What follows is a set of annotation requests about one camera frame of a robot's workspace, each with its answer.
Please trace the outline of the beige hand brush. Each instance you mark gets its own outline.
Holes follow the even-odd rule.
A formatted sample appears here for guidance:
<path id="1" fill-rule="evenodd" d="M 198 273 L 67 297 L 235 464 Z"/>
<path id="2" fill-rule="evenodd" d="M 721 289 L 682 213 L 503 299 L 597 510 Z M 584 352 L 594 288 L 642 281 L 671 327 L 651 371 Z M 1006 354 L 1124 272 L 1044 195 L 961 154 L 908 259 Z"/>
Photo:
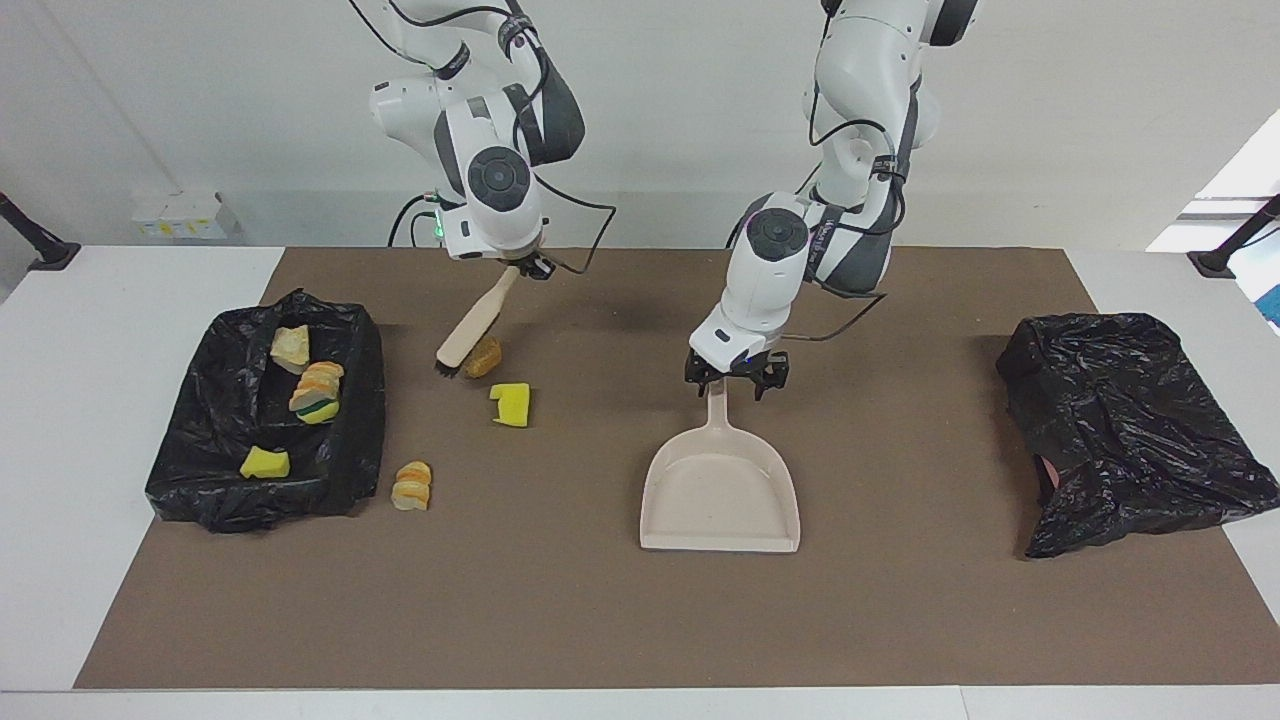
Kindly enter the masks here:
<path id="1" fill-rule="evenodd" d="M 467 356 L 497 322 L 509 291 L 520 277 L 517 266 L 507 266 L 494 286 L 466 311 L 436 351 L 434 368 L 440 375 L 452 378 L 458 373 Z"/>

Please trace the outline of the beige plastic dustpan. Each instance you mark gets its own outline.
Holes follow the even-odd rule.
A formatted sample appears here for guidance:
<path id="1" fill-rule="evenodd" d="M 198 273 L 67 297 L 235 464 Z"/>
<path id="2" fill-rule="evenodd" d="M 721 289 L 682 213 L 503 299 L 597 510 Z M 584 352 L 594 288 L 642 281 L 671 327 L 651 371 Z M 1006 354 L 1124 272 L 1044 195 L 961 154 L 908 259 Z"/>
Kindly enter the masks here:
<path id="1" fill-rule="evenodd" d="M 707 419 L 667 439 L 646 470 L 639 543 L 649 551 L 795 553 L 801 521 L 792 475 L 762 437 L 730 423 L 724 380 Z"/>

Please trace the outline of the notched yellow sponge block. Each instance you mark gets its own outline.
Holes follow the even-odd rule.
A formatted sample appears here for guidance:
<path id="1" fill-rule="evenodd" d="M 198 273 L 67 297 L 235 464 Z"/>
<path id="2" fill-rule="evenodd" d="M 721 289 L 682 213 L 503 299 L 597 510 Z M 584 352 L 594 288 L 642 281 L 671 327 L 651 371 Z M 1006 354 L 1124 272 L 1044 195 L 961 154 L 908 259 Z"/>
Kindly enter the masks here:
<path id="1" fill-rule="evenodd" d="M 532 401 L 532 388 L 529 383 L 493 384 L 489 400 L 495 404 L 494 423 L 503 427 L 527 428 Z"/>

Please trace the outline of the striped toy croissant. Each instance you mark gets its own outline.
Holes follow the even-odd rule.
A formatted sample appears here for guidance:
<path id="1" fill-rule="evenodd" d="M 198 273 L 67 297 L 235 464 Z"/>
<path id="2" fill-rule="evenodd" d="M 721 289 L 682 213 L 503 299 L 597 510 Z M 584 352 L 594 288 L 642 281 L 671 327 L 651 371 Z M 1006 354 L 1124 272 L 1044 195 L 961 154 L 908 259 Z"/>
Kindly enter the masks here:
<path id="1" fill-rule="evenodd" d="M 397 510 L 426 510 L 431 497 L 433 470 L 420 460 L 403 465 L 397 473 L 390 501 Z"/>
<path id="2" fill-rule="evenodd" d="M 320 361 L 308 365 L 289 398 L 288 409 L 298 414 L 316 404 L 337 401 L 344 373 L 346 369 L 338 363 Z"/>

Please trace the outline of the pale toast slice toy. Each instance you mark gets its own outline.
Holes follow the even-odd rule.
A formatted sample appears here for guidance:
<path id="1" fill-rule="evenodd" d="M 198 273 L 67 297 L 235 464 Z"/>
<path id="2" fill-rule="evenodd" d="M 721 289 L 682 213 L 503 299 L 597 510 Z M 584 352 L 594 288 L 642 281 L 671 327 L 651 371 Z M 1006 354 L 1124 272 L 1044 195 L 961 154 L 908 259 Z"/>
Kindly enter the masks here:
<path id="1" fill-rule="evenodd" d="M 308 327 L 278 327 L 271 338 L 270 359 L 285 372 L 302 375 L 311 364 Z"/>

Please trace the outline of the crumpled black trash bag bin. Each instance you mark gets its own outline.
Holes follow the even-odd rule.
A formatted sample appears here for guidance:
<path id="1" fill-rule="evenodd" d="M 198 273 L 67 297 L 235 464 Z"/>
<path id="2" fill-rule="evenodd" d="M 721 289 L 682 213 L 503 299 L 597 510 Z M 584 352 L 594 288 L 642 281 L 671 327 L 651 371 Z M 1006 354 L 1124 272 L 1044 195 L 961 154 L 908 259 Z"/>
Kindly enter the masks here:
<path id="1" fill-rule="evenodd" d="M 996 369 L 1023 443 L 1060 479 L 1039 506 L 1028 559 L 1280 509 L 1280 480 L 1253 455 L 1180 337 L 1155 316 L 1029 316 Z"/>

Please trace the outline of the open black trash bag bin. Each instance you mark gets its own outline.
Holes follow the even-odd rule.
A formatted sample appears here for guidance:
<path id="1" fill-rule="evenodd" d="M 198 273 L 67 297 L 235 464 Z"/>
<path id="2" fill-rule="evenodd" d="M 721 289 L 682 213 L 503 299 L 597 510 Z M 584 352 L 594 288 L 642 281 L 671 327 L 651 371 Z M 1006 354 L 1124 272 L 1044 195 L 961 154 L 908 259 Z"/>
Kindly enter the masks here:
<path id="1" fill-rule="evenodd" d="M 340 411 L 307 425 L 288 409 L 300 378 L 270 359 L 278 327 L 307 325 L 312 361 L 340 364 Z M 268 306 L 219 314 L 205 331 L 146 482 L 166 521 L 266 530 L 293 518 L 346 515 L 374 496 L 387 427 L 381 334 L 358 304 L 297 290 Z M 284 450 L 291 474 L 244 479 L 252 446 Z"/>

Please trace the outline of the brown table mat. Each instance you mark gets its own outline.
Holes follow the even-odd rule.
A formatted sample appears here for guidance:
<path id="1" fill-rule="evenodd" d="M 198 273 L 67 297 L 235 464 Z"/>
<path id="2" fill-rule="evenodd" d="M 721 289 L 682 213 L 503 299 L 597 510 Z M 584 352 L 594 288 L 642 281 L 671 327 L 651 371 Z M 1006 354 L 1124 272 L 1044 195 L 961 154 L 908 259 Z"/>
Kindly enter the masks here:
<path id="1" fill-rule="evenodd" d="M 1023 318 L 1092 310 L 1061 252 L 897 251 L 888 299 L 795 346 L 785 389 L 733 384 L 733 423 L 794 475 L 800 550 L 641 550 L 650 460 L 705 416 L 682 365 L 724 263 L 616 250 L 521 284 L 495 374 L 534 391 L 513 429 L 431 365 L 490 263 L 287 251 L 265 301 L 302 288 L 381 329 L 378 496 L 264 534 L 152 523 L 76 687 L 1280 683 L 1280 626 L 1220 529 L 1023 557 L 1037 482 L 995 364 Z M 401 511 L 415 460 L 430 503 Z"/>

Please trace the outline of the white box on floor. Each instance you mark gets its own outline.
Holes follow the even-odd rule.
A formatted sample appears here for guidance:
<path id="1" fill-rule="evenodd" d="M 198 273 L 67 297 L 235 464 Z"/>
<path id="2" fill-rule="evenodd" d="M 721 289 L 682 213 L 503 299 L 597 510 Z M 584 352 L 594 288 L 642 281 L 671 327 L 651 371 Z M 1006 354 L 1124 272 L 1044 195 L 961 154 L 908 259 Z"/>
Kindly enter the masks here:
<path id="1" fill-rule="evenodd" d="M 219 193 L 140 196 L 131 215 L 134 233 L 143 240 L 237 243 L 243 240 L 238 217 Z"/>

